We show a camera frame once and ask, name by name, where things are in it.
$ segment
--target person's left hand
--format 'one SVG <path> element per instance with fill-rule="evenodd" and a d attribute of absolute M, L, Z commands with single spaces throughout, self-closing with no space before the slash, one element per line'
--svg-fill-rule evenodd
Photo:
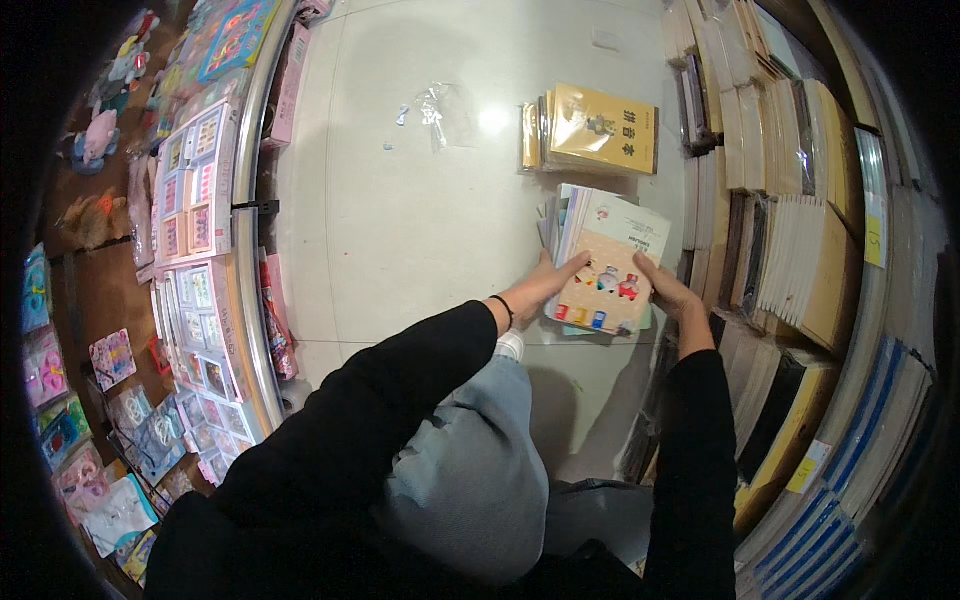
<path fill-rule="evenodd" d="M 553 266 L 550 253 L 546 249 L 540 251 L 540 263 L 520 283 L 500 292 L 514 311 L 514 326 L 523 329 L 537 317 L 543 303 L 560 293 L 568 281 L 583 269 L 590 260 L 589 252 L 581 252 L 570 259 L 560 269 Z M 485 303 L 492 308 L 499 304 L 497 300 L 487 300 Z"/>

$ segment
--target black shirt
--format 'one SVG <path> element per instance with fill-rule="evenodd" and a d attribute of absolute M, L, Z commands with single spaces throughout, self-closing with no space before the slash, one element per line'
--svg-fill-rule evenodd
<path fill-rule="evenodd" d="M 488 588 L 377 529 L 369 508 L 393 456 L 487 364 L 495 342 L 490 310 L 471 301 L 355 354 L 244 452 L 216 493 L 174 504 L 147 597 L 733 598 L 735 440 L 716 351 L 686 357 L 667 377 L 645 579 L 593 542 Z"/>

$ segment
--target black sleeve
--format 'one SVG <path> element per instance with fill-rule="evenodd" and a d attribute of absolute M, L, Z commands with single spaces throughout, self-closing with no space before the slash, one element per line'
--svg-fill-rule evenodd
<path fill-rule="evenodd" d="M 734 598 L 736 439 L 719 352 L 687 356 L 666 389 L 644 579 L 669 598 Z"/>
<path fill-rule="evenodd" d="M 236 460 L 213 495 L 239 525 L 366 508 L 393 456 L 493 354 L 496 321 L 470 301 L 350 358 L 299 413 Z"/>

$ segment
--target yellow price label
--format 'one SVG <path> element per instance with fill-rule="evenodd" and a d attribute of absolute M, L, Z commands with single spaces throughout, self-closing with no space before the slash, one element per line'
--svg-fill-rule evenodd
<path fill-rule="evenodd" d="M 810 476 L 810 473 L 812 473 L 816 467 L 817 461 L 808 457 L 804 458 L 804 461 L 797 467 L 797 471 L 793 474 L 793 479 L 790 480 L 786 488 L 791 492 L 800 493 L 804 488 L 806 478 Z"/>
<path fill-rule="evenodd" d="M 867 236 L 866 236 L 866 248 L 864 248 L 863 259 L 869 262 L 872 265 L 878 267 L 883 267 L 884 265 L 880 262 L 882 257 L 884 235 L 883 226 L 880 220 L 874 215 L 866 215 L 867 217 Z"/>

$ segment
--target light blue jeans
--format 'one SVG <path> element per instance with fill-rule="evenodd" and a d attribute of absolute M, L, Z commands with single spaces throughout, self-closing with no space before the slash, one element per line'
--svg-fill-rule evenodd
<path fill-rule="evenodd" d="M 625 564 L 650 539 L 653 492 L 622 482 L 555 482 L 530 438 L 532 390 L 513 358 L 494 355 L 420 425 L 394 460 L 374 514 L 388 533 L 492 585 L 542 553 L 597 539 Z"/>

